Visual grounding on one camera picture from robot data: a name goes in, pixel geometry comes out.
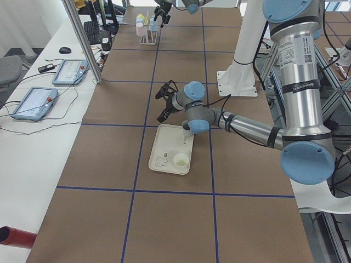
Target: black mouse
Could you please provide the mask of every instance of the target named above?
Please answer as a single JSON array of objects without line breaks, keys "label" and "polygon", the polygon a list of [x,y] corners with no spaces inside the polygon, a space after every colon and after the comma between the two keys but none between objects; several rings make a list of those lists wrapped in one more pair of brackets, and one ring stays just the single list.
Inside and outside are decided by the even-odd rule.
[{"label": "black mouse", "polygon": [[68,47],[62,47],[59,50],[60,54],[70,54],[72,52],[72,50]]}]

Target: black keyboard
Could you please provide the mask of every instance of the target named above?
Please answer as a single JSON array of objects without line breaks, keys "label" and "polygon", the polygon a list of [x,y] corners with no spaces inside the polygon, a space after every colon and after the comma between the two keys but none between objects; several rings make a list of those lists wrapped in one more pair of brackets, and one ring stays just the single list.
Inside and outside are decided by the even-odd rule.
[{"label": "black keyboard", "polygon": [[100,27],[97,21],[84,22],[84,31],[90,45],[100,44]]}]

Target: red cylinder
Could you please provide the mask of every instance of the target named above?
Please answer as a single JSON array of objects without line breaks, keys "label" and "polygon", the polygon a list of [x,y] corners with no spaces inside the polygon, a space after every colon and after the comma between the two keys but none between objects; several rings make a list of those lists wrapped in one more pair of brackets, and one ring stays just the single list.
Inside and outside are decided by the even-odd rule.
[{"label": "red cylinder", "polygon": [[1,245],[11,245],[12,247],[31,249],[36,237],[37,235],[34,233],[13,227],[3,226],[0,228]]}]

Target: white desk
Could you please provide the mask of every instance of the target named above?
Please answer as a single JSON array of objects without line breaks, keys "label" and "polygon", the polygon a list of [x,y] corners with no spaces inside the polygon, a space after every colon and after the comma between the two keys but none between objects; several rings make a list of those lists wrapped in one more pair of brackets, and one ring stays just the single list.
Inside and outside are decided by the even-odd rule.
[{"label": "white desk", "polygon": [[[88,20],[89,16],[83,16],[82,21]],[[72,53],[60,54],[59,48],[63,46],[70,47]],[[45,61],[45,59],[58,58],[84,59],[84,54],[69,19],[66,19],[62,24],[25,77],[38,74],[37,68],[40,66],[48,63],[59,64],[60,60]],[[23,81],[15,89],[9,101],[21,100],[32,86],[54,87],[51,84],[53,76],[53,74],[44,74]],[[34,123],[16,121],[7,116],[0,117],[0,125],[4,129],[30,133],[54,124],[80,122],[94,92],[93,80],[93,74],[88,71],[83,81],[76,86],[79,97],[63,119]],[[67,87],[57,88],[59,93],[62,93]],[[63,116],[75,96],[76,92],[70,88],[58,98],[46,117]],[[12,112],[15,106],[8,107]],[[6,114],[7,111],[3,107],[0,110],[0,115]],[[0,130],[2,149],[0,158],[0,192],[2,196],[0,226],[11,226],[34,233],[38,232],[79,128],[79,124],[70,124],[50,128],[33,135],[18,135]],[[1,245],[0,262],[24,263],[29,252],[29,249]]]}]

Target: tablet device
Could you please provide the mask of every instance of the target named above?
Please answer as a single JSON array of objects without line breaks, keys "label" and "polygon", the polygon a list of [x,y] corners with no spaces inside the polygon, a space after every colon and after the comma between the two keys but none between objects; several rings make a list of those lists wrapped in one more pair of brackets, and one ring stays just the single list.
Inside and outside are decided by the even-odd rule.
[{"label": "tablet device", "polygon": [[88,70],[86,60],[63,60],[52,83],[54,85],[75,85],[82,81]]},{"label": "tablet device", "polygon": [[55,88],[32,87],[11,114],[15,119],[40,121],[51,109],[59,92]]}]

